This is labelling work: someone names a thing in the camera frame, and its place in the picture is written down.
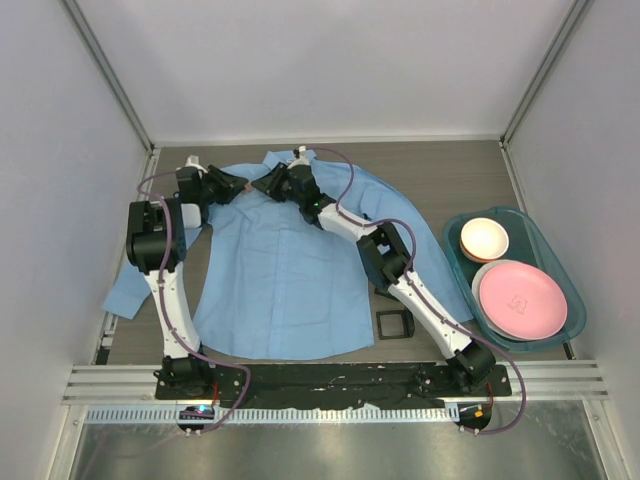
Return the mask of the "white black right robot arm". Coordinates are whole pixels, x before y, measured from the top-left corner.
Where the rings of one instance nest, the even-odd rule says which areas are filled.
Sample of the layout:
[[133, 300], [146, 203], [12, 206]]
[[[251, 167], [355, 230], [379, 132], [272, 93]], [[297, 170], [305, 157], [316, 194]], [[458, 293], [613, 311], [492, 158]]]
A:
[[367, 220], [349, 211], [340, 197], [334, 199], [320, 189], [311, 165], [302, 161], [280, 163], [251, 185], [276, 202], [296, 204], [308, 224], [354, 244], [370, 284], [402, 303], [427, 330], [460, 391], [470, 393], [488, 383], [496, 358], [421, 279], [415, 269], [418, 242], [409, 224], [395, 218]]

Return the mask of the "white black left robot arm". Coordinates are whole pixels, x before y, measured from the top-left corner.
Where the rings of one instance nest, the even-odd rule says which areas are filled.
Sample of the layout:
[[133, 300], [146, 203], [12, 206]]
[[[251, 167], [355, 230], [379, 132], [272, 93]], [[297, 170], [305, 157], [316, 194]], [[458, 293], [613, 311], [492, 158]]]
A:
[[167, 198], [147, 190], [152, 175], [140, 183], [144, 198], [129, 204], [126, 255], [151, 290], [163, 338], [161, 366], [154, 372], [161, 400], [204, 397], [213, 392], [211, 362], [196, 333], [184, 286], [186, 230], [203, 225], [209, 207], [227, 205], [248, 180], [190, 160], [177, 169], [178, 191]]

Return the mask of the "blue button-up shirt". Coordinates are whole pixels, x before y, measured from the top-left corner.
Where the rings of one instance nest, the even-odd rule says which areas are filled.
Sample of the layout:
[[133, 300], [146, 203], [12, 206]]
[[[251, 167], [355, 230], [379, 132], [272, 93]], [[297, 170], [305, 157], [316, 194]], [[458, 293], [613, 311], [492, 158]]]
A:
[[[368, 220], [400, 219], [418, 242], [415, 269], [457, 322], [471, 312], [435, 236], [392, 186], [344, 163], [313, 160], [320, 189]], [[292, 202], [253, 191], [214, 205], [207, 274], [193, 323], [218, 352], [318, 360], [374, 342], [369, 282], [354, 244], [306, 223]]]

